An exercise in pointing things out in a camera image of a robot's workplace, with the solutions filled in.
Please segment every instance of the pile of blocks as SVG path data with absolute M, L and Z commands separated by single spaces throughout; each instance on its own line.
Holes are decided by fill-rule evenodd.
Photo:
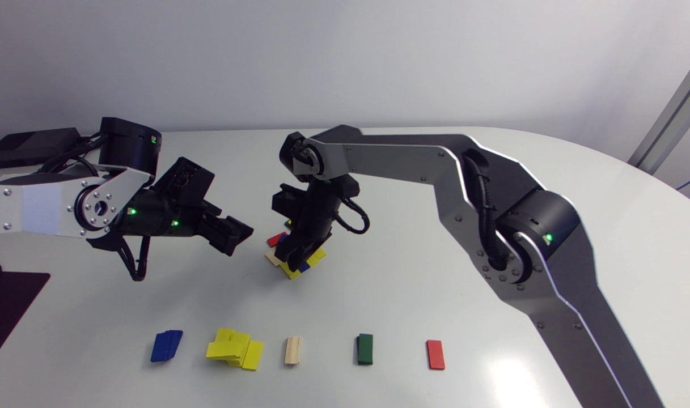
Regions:
M 220 328 L 216 331 L 213 343 L 208 344 L 206 358 L 223 360 L 231 366 L 256 371 L 262 350 L 264 343 L 252 341 L 251 335 L 239 333 L 232 328 Z
M 274 237 L 269 238 L 269 240 L 267 240 L 266 243 L 269 244 L 270 247 L 275 248 L 277 247 L 277 245 L 279 245 L 279 243 L 281 243 L 285 239 L 287 239 L 287 232 L 282 232 L 281 234 L 277 234 L 274 235 Z M 302 272 L 318 264 L 322 258 L 327 256 L 327 253 L 324 252 L 322 248 L 317 248 L 317 250 L 314 251 L 312 256 L 310 256 L 309 259 L 307 259 L 305 263 L 303 263 L 296 271 L 290 270 L 290 267 L 287 266 L 286 262 L 282 262 L 282 260 L 275 257 L 274 250 L 270 250 L 268 253 L 265 253 L 265 256 L 267 259 L 269 259 L 270 262 L 272 262 L 274 266 L 282 267 L 283 271 L 285 271 L 285 274 L 287 274 L 287 276 L 290 279 L 295 279 L 295 277 L 300 276 Z

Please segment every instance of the white table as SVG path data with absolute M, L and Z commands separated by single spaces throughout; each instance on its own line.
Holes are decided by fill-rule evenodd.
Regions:
M 272 194 L 299 184 L 277 158 L 289 132 L 163 135 L 159 175 L 180 155 L 194 160 L 216 174 L 208 201 L 255 229 L 233 258 L 200 237 L 154 238 L 148 276 L 132 282 L 116 254 L 83 240 L 0 237 L 7 270 L 52 274 L 0 350 L 0 406 L 578 406 L 526 315 L 497 299 L 441 227 L 430 186 L 355 176 L 370 232 L 335 225 L 327 258 L 294 281 L 274 268 L 264 240 L 284 219 Z M 690 406 L 690 201 L 625 163 L 536 134 L 365 131 L 451 132 L 522 161 L 574 202 L 602 290 L 664 403 Z M 259 371 L 205 359 L 219 327 L 265 342 Z M 169 329 L 184 331 L 176 357 L 150 363 L 155 334 Z M 374 334 L 371 367 L 353 364 L 358 333 Z M 291 335 L 303 348 L 288 368 Z M 443 341 L 445 371 L 428 370 L 427 339 Z

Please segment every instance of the white wall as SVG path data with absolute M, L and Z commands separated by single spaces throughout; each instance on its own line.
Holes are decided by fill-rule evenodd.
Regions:
M 689 67 L 690 0 L 0 0 L 0 137 L 483 125 L 627 160 Z

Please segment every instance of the green block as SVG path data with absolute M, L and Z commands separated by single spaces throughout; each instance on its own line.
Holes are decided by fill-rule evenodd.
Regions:
M 360 333 L 357 336 L 357 364 L 372 365 L 372 335 Z

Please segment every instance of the red block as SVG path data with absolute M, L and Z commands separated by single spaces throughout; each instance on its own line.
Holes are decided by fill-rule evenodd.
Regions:
M 430 369 L 446 369 L 446 361 L 443 359 L 443 344 L 440 340 L 428 340 L 428 364 Z
M 274 248 L 277 246 L 278 243 L 280 243 L 280 238 L 282 237 L 282 235 L 287 235 L 287 232 L 274 235 L 274 237 L 269 238 L 269 240 L 267 240 L 266 243 L 269 244 L 270 247 Z

